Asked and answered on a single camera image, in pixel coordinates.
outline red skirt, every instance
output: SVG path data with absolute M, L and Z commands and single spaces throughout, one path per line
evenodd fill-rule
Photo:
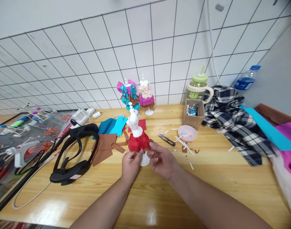
M 149 142 L 150 142 L 149 137 L 146 135 L 144 130 L 142 131 L 142 134 L 137 138 L 135 138 L 133 136 L 133 133 L 131 133 L 128 148 L 131 152 L 132 151 L 138 152 L 140 149 L 148 150 Z

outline plaid fabric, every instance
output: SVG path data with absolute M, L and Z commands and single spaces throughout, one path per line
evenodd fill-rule
M 202 124 L 227 129 L 228 132 L 224 135 L 251 166 L 262 165 L 261 156 L 276 156 L 270 142 L 252 116 L 239 108 L 244 97 L 238 96 L 238 92 L 232 87 L 212 88 L 214 96 L 205 106 L 205 119 Z M 208 97 L 207 91 L 203 100 L 207 100 Z

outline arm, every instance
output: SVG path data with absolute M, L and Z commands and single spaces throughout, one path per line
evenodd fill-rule
M 151 168 L 170 182 L 207 228 L 271 228 L 248 207 L 181 167 L 168 149 L 150 141 Z
M 113 228 L 139 170 L 143 151 L 127 152 L 122 158 L 122 175 L 71 226 L 70 229 Z

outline thread snips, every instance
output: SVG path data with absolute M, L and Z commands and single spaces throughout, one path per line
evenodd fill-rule
M 169 138 L 167 138 L 166 136 L 162 135 L 162 134 L 158 134 L 158 137 L 160 137 L 162 140 L 164 140 L 165 142 L 169 143 L 172 146 L 175 146 L 175 142 L 171 141 Z

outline black vr headset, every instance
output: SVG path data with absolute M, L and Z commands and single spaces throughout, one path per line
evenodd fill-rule
M 97 146 L 99 143 L 99 135 L 98 135 L 98 127 L 96 124 L 91 123 L 85 126 L 80 126 L 74 129 L 69 130 L 69 135 L 70 137 L 64 142 L 64 145 L 58 155 L 57 161 L 54 165 L 53 168 L 53 172 L 50 175 L 50 181 L 52 183 L 61 183 L 61 185 L 67 185 L 67 184 L 71 184 L 72 182 L 74 182 L 76 179 L 78 179 L 79 177 L 81 177 L 82 175 L 84 175 L 89 167 L 91 166 L 91 161 L 95 155 L 95 152 L 97 150 Z M 96 144 L 95 147 L 91 153 L 90 158 L 86 161 L 81 161 L 78 164 L 76 164 L 75 166 L 66 169 L 66 165 L 68 164 L 68 162 L 70 162 L 72 159 L 74 159 L 75 157 L 77 157 L 82 150 L 82 143 L 81 143 L 81 138 L 87 137 L 87 136 L 94 136 L 96 139 Z M 77 152 L 77 154 L 72 157 L 71 159 L 69 159 L 69 157 L 66 157 L 64 162 L 62 163 L 61 167 L 58 169 L 58 165 L 60 162 L 60 159 L 64 153 L 64 151 L 75 141 L 78 142 L 79 144 L 79 150 Z

